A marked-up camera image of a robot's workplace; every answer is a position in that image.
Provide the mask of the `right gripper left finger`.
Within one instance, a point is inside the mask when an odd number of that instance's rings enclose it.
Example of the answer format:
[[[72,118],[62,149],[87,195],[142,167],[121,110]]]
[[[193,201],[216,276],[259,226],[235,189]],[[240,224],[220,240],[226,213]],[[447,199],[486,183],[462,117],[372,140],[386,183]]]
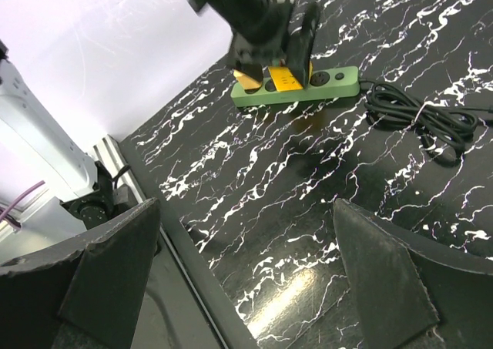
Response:
[[[159,238],[159,201],[1,265],[3,348],[129,348]]]

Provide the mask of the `yellow cube adapter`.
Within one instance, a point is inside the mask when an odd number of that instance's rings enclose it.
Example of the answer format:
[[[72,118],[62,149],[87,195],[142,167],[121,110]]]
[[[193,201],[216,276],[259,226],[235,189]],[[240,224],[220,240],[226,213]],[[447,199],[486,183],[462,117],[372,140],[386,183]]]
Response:
[[[269,66],[268,71],[278,92],[297,91],[303,86],[296,80],[292,72],[285,66]]]

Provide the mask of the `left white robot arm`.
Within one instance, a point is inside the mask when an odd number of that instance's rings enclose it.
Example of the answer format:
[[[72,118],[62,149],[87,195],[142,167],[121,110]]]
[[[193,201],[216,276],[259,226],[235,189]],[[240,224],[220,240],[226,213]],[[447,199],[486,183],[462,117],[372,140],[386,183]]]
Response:
[[[263,74],[279,69],[292,76],[291,89],[307,89],[313,75],[310,60],[320,6],[310,3],[298,31],[289,24],[294,0],[188,0],[195,12],[211,7],[230,26],[232,39],[226,64],[236,87],[260,91]],[[114,201],[119,179],[82,151],[55,121],[1,48],[1,138],[42,172],[62,207],[87,228],[122,212]]]

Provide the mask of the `small yellow plug adapter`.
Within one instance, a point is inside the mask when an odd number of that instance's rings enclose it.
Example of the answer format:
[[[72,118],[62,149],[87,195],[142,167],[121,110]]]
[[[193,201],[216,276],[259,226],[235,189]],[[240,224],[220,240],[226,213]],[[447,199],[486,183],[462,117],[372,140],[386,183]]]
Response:
[[[253,77],[250,77],[236,69],[233,70],[233,75],[244,91],[258,90],[263,85],[262,79],[257,81]]]

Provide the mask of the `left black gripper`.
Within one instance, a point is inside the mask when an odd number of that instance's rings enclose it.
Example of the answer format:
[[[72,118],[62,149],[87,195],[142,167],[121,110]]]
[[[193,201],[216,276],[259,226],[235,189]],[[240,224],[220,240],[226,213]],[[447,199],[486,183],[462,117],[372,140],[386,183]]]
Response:
[[[188,0],[196,13],[211,7],[229,25],[233,37],[226,63],[246,93],[263,86],[263,66],[286,67],[302,87],[310,81],[310,57],[320,19],[311,2],[301,29],[289,36],[292,0]]]

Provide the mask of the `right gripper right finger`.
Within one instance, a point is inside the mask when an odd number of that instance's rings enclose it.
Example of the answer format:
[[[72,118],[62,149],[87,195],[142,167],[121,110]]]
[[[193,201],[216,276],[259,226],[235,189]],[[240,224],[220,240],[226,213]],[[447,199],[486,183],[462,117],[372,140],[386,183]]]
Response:
[[[366,348],[490,348],[492,262],[344,199],[337,243]]]

